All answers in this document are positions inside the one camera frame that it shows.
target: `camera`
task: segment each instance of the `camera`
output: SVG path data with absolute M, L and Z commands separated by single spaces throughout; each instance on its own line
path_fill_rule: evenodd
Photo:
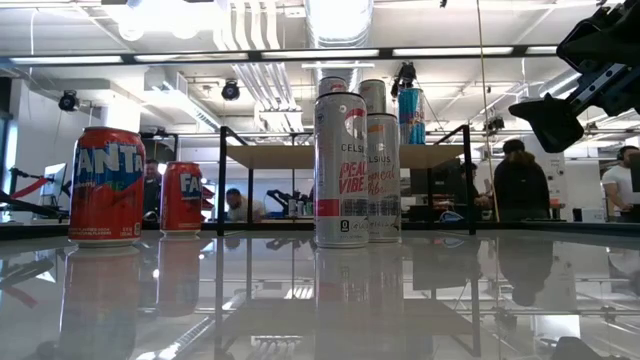
M 238 100 L 240 97 L 240 89 L 238 89 L 238 80 L 228 79 L 222 88 L 222 98 L 227 101 Z
M 80 100 L 76 97 L 77 92 L 75 90 L 65 90 L 64 95 L 58 102 L 58 107 L 62 111 L 73 112 L 77 111 L 80 106 Z

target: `red can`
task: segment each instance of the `red can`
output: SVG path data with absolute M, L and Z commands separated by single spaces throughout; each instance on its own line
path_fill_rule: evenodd
M 158 249 L 158 294 L 161 316 L 193 314 L 200 296 L 200 249 L 209 241 L 165 237 Z
M 172 161 L 162 176 L 160 230 L 173 236 L 200 231 L 202 173 L 198 164 Z
M 60 359 L 129 359 L 136 340 L 138 250 L 79 249 L 67 256 Z
M 145 151 L 140 135 L 89 127 L 76 142 L 69 239 L 114 246 L 140 238 Z

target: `ceiling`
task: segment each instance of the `ceiling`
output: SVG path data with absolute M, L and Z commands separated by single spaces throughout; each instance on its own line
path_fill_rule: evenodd
M 207 6 L 210 4 L 189 5 L 194 6 L 188 10 L 190 21 L 199 30 L 191 39 L 179 39 L 159 24 L 138 41 L 130 42 L 119 34 L 116 16 L 119 10 L 101 7 L 98 1 L 77 1 L 75 5 L 72 4 L 75 1 L 50 0 L 46 2 L 48 7 L 40 8 L 34 8 L 36 2 L 31 1 L 12 3 L 14 8 L 0 8 L 2 56 L 218 50 L 213 42 L 214 20 L 208 17 L 210 8 Z M 275 4 L 280 45 L 286 49 L 308 48 L 305 18 L 291 15 L 304 10 L 303 1 L 277 1 Z M 556 44 L 577 22 L 595 11 L 595 4 L 595 0 L 578 0 L 566 5 L 542 0 L 482 0 L 478 14 L 475 0 L 451 0 L 445 8 L 439 7 L 439 1 L 431 0 L 375 1 L 369 44 L 372 47 L 478 46 L 479 15 L 484 45 Z M 248 12 L 247 35 L 250 34 L 250 17 Z M 264 19 L 262 28 L 266 31 Z M 390 86 L 400 61 L 380 60 L 372 64 L 373 68 L 363 70 L 363 79 L 382 79 Z M 301 65 L 288 62 L 285 68 L 302 110 L 302 124 L 311 129 L 316 97 L 314 74 L 312 70 L 302 69 Z M 472 124 L 480 130 L 484 115 L 478 115 L 485 106 L 483 80 L 485 85 L 491 86 L 491 93 L 486 94 L 486 103 L 490 104 L 519 83 L 535 86 L 568 69 L 556 58 L 487 59 L 484 66 L 477 59 L 419 60 L 414 65 L 419 86 L 433 109 L 427 112 L 427 118 L 431 120 L 428 129 L 431 130 L 452 130 L 470 120 L 475 120 Z M 33 77 L 109 79 L 142 99 L 143 105 L 150 110 L 142 114 L 143 125 L 160 125 L 182 132 L 202 130 L 192 118 L 167 109 L 162 101 L 145 96 L 149 92 L 144 80 L 148 70 L 148 66 L 38 68 Z M 190 83 L 190 95 L 200 100 L 206 110 L 223 123 L 236 131 L 260 130 L 253 120 L 255 101 L 242 84 L 237 101 L 224 101 L 220 95 L 224 80 L 235 77 L 230 64 L 174 66 L 171 71 L 181 73 Z M 24 69 L 17 74 L 25 76 Z M 516 121 L 506 111 L 506 106 L 516 100 L 515 96 L 507 95 L 505 100 L 495 110 L 507 120 L 506 127 L 528 128 L 526 122 Z M 586 121 L 601 115 L 599 109 L 592 108 L 581 119 Z M 629 114 L 624 120 L 611 122 L 607 127 L 640 125 L 636 113 Z M 618 141 L 618 138 L 609 137 L 608 140 L 609 143 L 603 143 L 603 146 L 611 145 L 611 140 Z

